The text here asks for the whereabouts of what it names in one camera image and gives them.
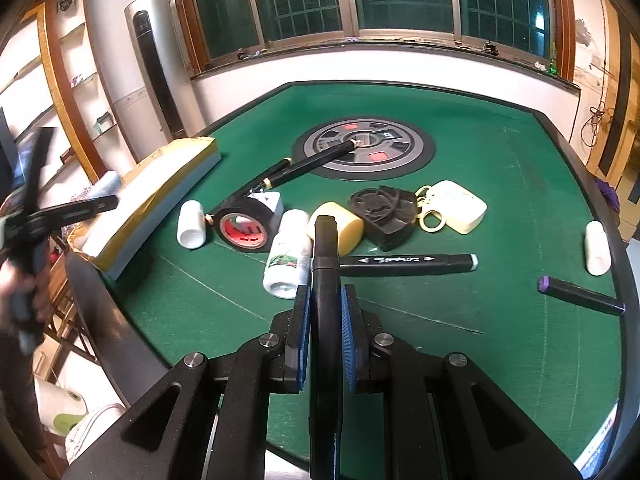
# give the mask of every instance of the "green tabletop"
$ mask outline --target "green tabletop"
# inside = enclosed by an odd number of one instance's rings
[[[290,155],[298,136],[348,116],[414,124],[436,142],[435,158],[414,173],[377,182],[309,174],[279,190],[286,208],[312,213],[347,205],[365,187],[415,191],[453,180],[488,204],[468,235],[449,227],[416,230],[392,253],[475,253],[475,272],[449,276],[350,278],[361,307],[417,349],[469,355],[575,460],[603,423],[620,387],[615,317],[537,292],[549,274],[614,295],[610,272],[584,267],[583,233],[593,219],[558,149],[528,112],[427,89],[375,84],[288,88],[217,129],[222,160],[186,198],[212,208],[249,178]],[[234,352],[266,332],[292,302],[262,288],[266,254],[239,253],[218,238],[188,251],[176,241],[179,207],[153,232],[114,284],[118,305],[170,364],[191,351]],[[375,254],[363,240],[353,254]],[[271,396],[268,440],[308,458],[308,395]],[[345,393],[342,473],[383,478],[382,396]]]

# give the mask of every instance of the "metal screw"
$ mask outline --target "metal screw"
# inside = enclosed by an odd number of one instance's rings
[[[191,352],[184,356],[184,364],[186,364],[189,368],[195,368],[196,366],[200,366],[204,362],[204,355],[200,352]]]
[[[463,367],[468,363],[468,359],[464,354],[455,353],[449,356],[449,362],[454,366]]]
[[[379,346],[389,346],[394,342],[394,337],[386,332],[381,332],[379,334],[376,334],[375,338],[373,338],[373,341],[375,341],[376,345]]]
[[[266,334],[262,334],[260,336],[260,344],[265,348],[269,348],[271,346],[276,346],[280,341],[278,334],[272,334],[271,332],[267,332]]]

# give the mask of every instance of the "small black object on windowsill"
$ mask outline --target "small black object on windowsill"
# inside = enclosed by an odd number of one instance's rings
[[[482,51],[485,54],[490,54],[491,56],[497,56],[498,55],[498,49],[493,43],[491,43],[491,41],[487,41],[484,44],[484,47],[482,47]]]

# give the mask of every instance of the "window sill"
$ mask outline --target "window sill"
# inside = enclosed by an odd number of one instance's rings
[[[498,52],[502,47],[500,44],[496,44]],[[524,70],[529,75],[536,75],[540,78],[544,78],[547,81],[551,81],[563,88],[571,89],[575,92],[580,92],[578,86],[574,83],[562,79],[559,76],[542,72],[535,68],[533,62],[523,59],[515,59],[508,56],[492,56],[491,54],[484,53],[480,48],[470,46],[468,44],[456,43],[453,40],[425,40],[421,38],[341,38],[340,40],[323,41],[322,43],[301,43],[296,46],[290,46],[286,48],[267,49],[256,54],[250,55],[241,60],[234,60],[227,62],[219,66],[215,66],[208,70],[205,70],[197,75],[191,77],[191,80],[199,80],[209,75],[226,72],[239,68],[244,65],[261,62],[266,59],[275,59],[277,57],[287,57],[297,55],[305,52],[314,51],[330,51],[330,50],[344,50],[344,49],[357,49],[357,48],[386,48],[386,49],[398,49],[398,50],[423,50],[423,51],[437,51],[439,54],[463,56],[478,60],[482,59],[484,62],[491,64],[498,64],[507,66],[513,70]],[[548,60],[541,59],[541,62],[548,64]]]

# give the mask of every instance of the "roll of black tape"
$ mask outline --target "roll of black tape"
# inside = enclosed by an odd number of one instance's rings
[[[243,253],[268,253],[281,215],[255,198],[238,196],[222,203],[213,227],[223,242]]]

